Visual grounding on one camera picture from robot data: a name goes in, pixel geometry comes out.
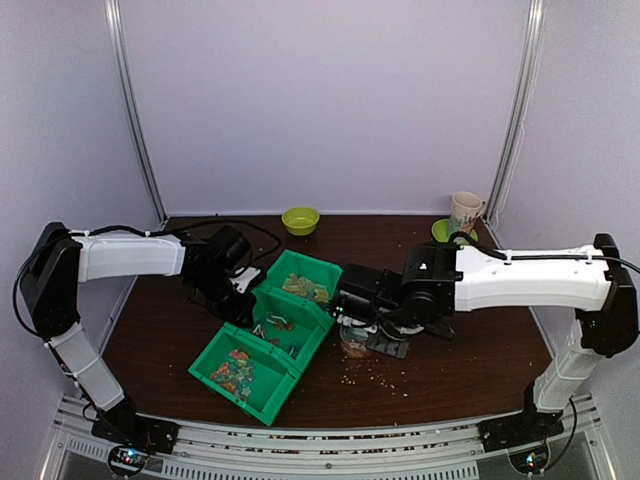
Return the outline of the clear plastic jar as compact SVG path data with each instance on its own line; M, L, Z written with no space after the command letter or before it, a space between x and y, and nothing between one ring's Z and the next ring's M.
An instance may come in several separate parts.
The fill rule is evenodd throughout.
M365 329L342 325L339 335L341 349L347 357L363 359L372 354L372 351L367 347L369 332Z

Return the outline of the green three-compartment candy bin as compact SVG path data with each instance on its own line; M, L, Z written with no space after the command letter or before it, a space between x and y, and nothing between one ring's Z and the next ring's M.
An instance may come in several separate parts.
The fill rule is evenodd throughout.
M252 294L246 327L224 324L189 367L207 390L266 426L274 423L335 320L342 268L284 251Z

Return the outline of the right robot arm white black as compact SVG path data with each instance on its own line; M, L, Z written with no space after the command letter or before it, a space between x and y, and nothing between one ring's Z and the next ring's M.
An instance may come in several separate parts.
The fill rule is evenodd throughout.
M513 419L519 440L535 440L562 411L597 363L629 349L639 335L637 292L608 234L566 250L497 250L455 233L412 247L400 273L346 265L329 313L352 328L394 340L417 333L443 337L446 318L502 307L575 311L565 345L533 383Z

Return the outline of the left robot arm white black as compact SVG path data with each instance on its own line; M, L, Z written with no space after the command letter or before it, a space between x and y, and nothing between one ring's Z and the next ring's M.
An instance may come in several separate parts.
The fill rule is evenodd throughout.
M199 239L185 229L150 232L115 225L81 231L52 222L20 266L12 295L28 309L26 330L67 369L106 429L121 443L133 444L143 436L143 421L81 325L79 285L178 276L202 295L210 313L244 326L256 302L252 290L266 278L262 268L241 263L251 258L248 240L229 225Z

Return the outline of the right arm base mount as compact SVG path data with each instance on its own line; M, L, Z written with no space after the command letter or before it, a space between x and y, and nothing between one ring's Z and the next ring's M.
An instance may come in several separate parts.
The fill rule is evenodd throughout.
M550 463L548 439L564 432L560 414L524 411L484 420L477 428L486 453L508 450L511 466L530 476L541 474Z

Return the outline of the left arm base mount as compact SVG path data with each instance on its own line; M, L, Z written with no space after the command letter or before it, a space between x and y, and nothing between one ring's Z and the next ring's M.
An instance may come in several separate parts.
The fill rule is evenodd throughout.
M114 443L107 453L107 466L117 476L130 478L140 474L155 454L171 454L179 426L175 422L148 417L134 418L129 435L117 430L105 419L93 422L94 437Z

